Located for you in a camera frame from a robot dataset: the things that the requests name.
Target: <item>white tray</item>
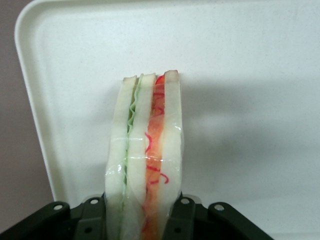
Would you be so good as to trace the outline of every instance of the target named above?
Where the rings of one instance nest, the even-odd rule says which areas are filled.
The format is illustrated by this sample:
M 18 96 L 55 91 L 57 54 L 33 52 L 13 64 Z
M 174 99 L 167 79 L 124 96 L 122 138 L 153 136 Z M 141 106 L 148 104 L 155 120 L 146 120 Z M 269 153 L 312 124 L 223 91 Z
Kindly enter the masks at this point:
M 55 200 L 103 193 L 123 77 L 177 69 L 183 192 L 276 239 L 319 239 L 319 12 L 318 0 L 33 1 L 15 41 Z

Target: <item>sandwich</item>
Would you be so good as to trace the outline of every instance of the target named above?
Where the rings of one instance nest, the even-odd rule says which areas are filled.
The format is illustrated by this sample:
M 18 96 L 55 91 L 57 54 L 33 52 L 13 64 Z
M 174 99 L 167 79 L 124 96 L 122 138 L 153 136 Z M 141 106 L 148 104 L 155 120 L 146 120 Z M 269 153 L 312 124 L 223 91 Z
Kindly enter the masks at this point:
M 105 174 L 108 239 L 161 239 L 181 193 L 182 149 L 178 71 L 124 78 Z

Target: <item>gray wall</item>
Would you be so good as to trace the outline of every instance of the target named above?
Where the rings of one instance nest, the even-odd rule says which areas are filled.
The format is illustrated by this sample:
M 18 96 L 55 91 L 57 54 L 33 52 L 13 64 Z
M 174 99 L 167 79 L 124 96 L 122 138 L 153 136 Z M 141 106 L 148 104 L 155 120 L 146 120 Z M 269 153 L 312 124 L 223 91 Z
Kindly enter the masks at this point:
M 31 0 L 0 0 L 0 233 L 53 201 L 14 41 Z

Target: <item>screw hole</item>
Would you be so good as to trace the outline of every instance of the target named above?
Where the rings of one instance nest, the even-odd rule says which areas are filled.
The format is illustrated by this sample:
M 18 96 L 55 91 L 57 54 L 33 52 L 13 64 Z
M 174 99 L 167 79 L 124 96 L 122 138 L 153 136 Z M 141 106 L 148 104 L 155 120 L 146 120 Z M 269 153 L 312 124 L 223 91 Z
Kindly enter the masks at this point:
M 190 201 L 189 201 L 187 198 L 182 198 L 182 199 L 181 199 L 181 203 L 182 203 L 182 204 L 189 204 Z
M 90 201 L 91 204 L 97 204 L 98 202 L 99 202 L 98 199 L 92 199 L 92 200 Z
M 59 205 L 55 205 L 54 207 L 53 207 L 53 210 L 60 210 L 60 209 L 62 209 L 64 206 L 62 206 L 61 204 L 59 204 Z
M 224 206 L 220 205 L 220 204 L 216 204 L 214 205 L 214 209 L 217 211 L 223 211 L 225 210 Z
M 85 232 L 86 234 L 89 234 L 89 233 L 92 232 L 92 228 L 91 228 L 91 227 L 87 227 L 87 228 L 84 230 L 84 232 Z
M 181 233 L 181 228 L 180 228 L 180 227 L 176 227 L 176 228 L 174 229 L 174 232 L 175 232 L 176 234 Z

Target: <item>metal screw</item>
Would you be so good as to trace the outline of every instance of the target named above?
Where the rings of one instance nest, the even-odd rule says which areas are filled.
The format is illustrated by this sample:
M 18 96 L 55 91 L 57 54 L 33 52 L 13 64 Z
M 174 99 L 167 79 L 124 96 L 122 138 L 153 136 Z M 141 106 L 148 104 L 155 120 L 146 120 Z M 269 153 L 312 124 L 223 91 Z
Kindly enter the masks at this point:
M 90 201 L 91 204 L 97 204 L 98 202 L 99 202 L 98 199 L 92 199 L 92 200 Z
M 181 199 L 181 203 L 182 203 L 182 204 L 189 204 L 190 201 L 189 201 L 187 198 L 182 198 L 182 199 Z
M 225 210 L 224 206 L 220 205 L 220 204 L 216 204 L 214 205 L 214 209 L 217 211 L 223 211 Z
M 59 205 L 55 205 L 54 207 L 53 207 L 53 210 L 60 210 L 60 209 L 62 209 L 63 208 L 63 206 L 61 205 L 61 204 L 59 204 Z

